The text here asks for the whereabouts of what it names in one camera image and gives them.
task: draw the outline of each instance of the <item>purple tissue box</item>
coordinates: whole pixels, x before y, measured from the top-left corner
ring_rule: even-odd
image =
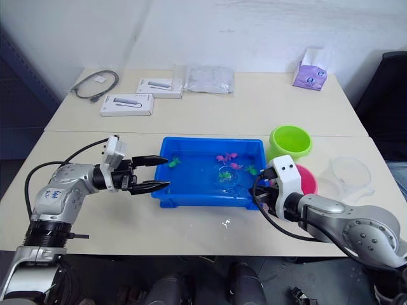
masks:
[[[327,78],[326,70],[314,65],[300,65],[293,86],[320,91]]]

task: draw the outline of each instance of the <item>white wall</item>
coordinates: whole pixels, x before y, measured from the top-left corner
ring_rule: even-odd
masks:
[[[381,54],[407,49],[406,0],[0,1],[2,26],[60,97],[80,67],[291,72],[314,46],[334,51],[330,70],[357,102]]]

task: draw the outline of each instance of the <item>blue plastic tray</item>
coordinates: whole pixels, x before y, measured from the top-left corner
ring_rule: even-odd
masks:
[[[227,158],[232,153],[237,156]],[[162,208],[192,205],[257,209],[248,189],[266,167],[261,140],[166,137],[160,156],[169,162],[157,167],[155,179],[171,181],[170,186],[152,194],[160,199]],[[219,161],[219,156],[226,161]],[[234,169],[232,163],[241,168]]]

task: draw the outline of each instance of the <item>green bowl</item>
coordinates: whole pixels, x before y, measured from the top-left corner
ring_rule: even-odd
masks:
[[[294,161],[306,156],[312,148],[310,135],[300,127],[279,126],[270,134],[270,147],[266,152],[267,160],[289,154]]]

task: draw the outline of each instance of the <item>tissue box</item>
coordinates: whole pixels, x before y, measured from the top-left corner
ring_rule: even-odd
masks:
[[[142,78],[137,93],[152,94],[154,98],[181,98],[181,89],[172,86],[172,78]]]
[[[326,50],[307,49],[294,73],[293,86],[320,91],[327,78],[330,57]]]
[[[151,94],[108,94],[100,114],[102,116],[150,116],[154,97]]]

